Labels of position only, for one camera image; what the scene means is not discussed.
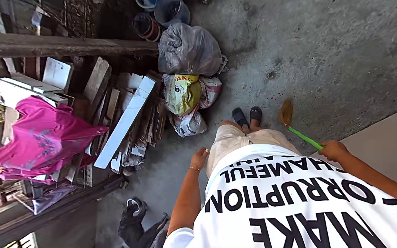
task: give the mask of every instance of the sandal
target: sandal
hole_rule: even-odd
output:
[[[249,123],[246,120],[246,117],[243,114],[243,111],[241,111],[240,108],[235,108],[232,110],[232,118],[239,124],[240,127],[243,128],[243,125],[247,125],[249,127]]]
[[[261,111],[261,108],[259,107],[252,107],[251,109],[251,120],[257,120],[258,121],[258,126],[260,126],[261,122],[261,117],[263,115],[263,112]]]

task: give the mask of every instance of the green broom handle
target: green broom handle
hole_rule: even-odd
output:
[[[322,147],[320,144],[316,143],[314,140],[312,140],[311,138],[308,138],[306,136],[304,136],[302,133],[298,132],[297,130],[293,129],[292,127],[288,127],[289,131],[298,135],[298,137],[304,139],[305,141],[307,141],[309,144],[313,145],[316,149],[321,150],[324,147]]]

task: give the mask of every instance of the magenta fabric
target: magenta fabric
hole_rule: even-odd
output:
[[[73,116],[69,106],[54,108],[33,96],[20,101],[16,110],[23,117],[12,126],[13,140],[0,148],[0,166],[6,168],[1,177],[6,180],[53,173],[108,129]]]

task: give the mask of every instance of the beige shorts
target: beige shorts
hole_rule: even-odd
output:
[[[215,141],[214,144],[212,144],[208,162],[205,166],[208,178],[218,161],[220,161],[224,156],[249,144],[277,145],[301,155],[295,146],[290,144],[284,134],[279,131],[262,129],[256,132],[244,134],[240,129],[232,125],[222,125],[217,129]]]

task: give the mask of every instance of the plastic bucket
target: plastic bucket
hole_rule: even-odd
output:
[[[166,28],[172,23],[189,25],[191,22],[188,6],[182,0],[158,0],[154,7],[154,17]]]
[[[157,41],[161,33],[159,24],[146,13],[134,17],[133,29],[139,37],[148,41]]]
[[[141,8],[144,8],[146,11],[152,12],[154,11],[154,4],[150,2],[150,0],[136,0],[137,5]]]

